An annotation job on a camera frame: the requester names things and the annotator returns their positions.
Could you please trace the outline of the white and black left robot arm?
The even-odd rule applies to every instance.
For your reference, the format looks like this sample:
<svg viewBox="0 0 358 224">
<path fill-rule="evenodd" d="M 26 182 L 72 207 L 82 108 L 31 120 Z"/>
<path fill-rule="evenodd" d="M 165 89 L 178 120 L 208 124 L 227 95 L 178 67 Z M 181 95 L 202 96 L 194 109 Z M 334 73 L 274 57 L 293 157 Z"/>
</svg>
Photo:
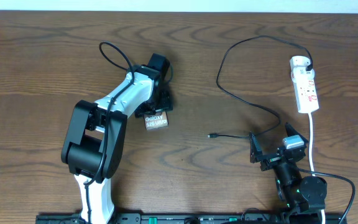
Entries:
<svg viewBox="0 0 358 224">
<path fill-rule="evenodd" d="M 80 187 L 82 223 L 109 223 L 114 213 L 111 177 L 122 158 L 127 120 L 173 109 L 165 77 L 170 61 L 153 54 L 127 69 L 124 81 L 104 98 L 81 100 L 73 109 L 61 160 Z"/>
</svg>

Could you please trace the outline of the bronze Galaxy smartphone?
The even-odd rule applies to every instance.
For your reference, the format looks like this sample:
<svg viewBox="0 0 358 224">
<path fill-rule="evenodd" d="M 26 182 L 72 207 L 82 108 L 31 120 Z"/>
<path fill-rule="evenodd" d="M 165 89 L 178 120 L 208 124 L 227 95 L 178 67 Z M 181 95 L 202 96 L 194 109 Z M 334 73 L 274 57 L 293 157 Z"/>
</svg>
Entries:
<svg viewBox="0 0 358 224">
<path fill-rule="evenodd" d="M 168 117 L 165 111 L 154 115 L 144 115 L 146 130 L 160 129 L 168 126 Z"/>
</svg>

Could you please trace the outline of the white USB charger plug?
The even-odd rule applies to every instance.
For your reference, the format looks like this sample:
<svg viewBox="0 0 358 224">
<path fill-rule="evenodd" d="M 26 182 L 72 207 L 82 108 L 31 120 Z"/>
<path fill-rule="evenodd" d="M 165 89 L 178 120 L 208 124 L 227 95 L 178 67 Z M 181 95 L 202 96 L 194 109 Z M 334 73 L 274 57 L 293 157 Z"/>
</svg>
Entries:
<svg viewBox="0 0 358 224">
<path fill-rule="evenodd" d="M 290 59 L 290 68 L 293 70 L 295 67 L 308 67 L 311 65 L 311 60 L 308 57 L 297 55 Z"/>
</svg>

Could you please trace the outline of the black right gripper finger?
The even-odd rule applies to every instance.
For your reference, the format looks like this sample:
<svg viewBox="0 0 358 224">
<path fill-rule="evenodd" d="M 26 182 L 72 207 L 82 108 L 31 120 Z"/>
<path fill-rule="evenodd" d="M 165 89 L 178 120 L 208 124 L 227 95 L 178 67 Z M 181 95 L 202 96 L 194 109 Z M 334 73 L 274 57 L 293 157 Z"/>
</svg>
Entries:
<svg viewBox="0 0 358 224">
<path fill-rule="evenodd" d="M 260 162 L 260 159 L 263 157 L 263 152 L 256 136 L 252 132 L 249 133 L 249 141 L 250 141 L 250 162 L 251 163 Z"/>
<path fill-rule="evenodd" d="M 285 123 L 285 130 L 287 132 L 288 137 L 299 136 L 305 144 L 308 142 L 307 138 L 305 138 L 302 134 L 295 130 L 290 123 Z"/>
</svg>

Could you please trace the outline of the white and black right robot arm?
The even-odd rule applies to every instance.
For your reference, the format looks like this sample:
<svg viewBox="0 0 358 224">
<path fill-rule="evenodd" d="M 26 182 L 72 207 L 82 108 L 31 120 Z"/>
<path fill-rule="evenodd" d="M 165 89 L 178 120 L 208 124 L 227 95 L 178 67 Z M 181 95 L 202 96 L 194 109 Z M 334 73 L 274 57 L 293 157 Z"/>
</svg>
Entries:
<svg viewBox="0 0 358 224">
<path fill-rule="evenodd" d="M 325 209 L 327 183 L 317 176 L 300 174 L 296 163 L 306 156 L 305 149 L 309 141 L 289 123 L 285 124 L 287 137 L 276 152 L 264 154 L 255 134 L 249 134 L 250 162 L 260 163 L 260 170 L 273 170 L 276 188 L 287 208 L 280 212 L 277 220 L 282 223 L 296 223 L 311 215 L 319 223 L 319 212 Z"/>
</svg>

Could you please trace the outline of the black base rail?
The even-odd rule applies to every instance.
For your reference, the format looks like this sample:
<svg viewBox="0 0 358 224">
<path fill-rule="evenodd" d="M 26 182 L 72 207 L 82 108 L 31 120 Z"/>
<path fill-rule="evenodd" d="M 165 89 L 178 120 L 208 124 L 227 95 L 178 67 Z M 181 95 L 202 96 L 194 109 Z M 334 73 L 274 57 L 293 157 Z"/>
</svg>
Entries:
<svg viewBox="0 0 358 224">
<path fill-rule="evenodd" d="M 38 215 L 35 218 L 36 224 L 79 224 L 85 221 L 79 214 L 73 215 Z M 112 224 L 217 224 L 217 223 L 283 223 L 278 215 L 262 213 L 246 213 L 244 215 L 211 215 L 211 214 L 190 214 L 190 215 L 158 215 L 139 213 L 117 213 L 112 216 L 109 223 Z"/>
</svg>

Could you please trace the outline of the white power strip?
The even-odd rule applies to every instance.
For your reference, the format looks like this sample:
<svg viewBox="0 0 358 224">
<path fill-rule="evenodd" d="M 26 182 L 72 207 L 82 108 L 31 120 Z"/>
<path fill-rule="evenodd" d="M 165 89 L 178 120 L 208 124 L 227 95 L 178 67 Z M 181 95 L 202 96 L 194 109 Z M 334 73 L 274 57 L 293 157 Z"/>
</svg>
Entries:
<svg viewBox="0 0 358 224">
<path fill-rule="evenodd" d="M 306 67 L 295 67 L 291 71 L 299 113 L 308 114 L 319 109 L 314 75 L 314 70 L 306 71 Z"/>
</svg>

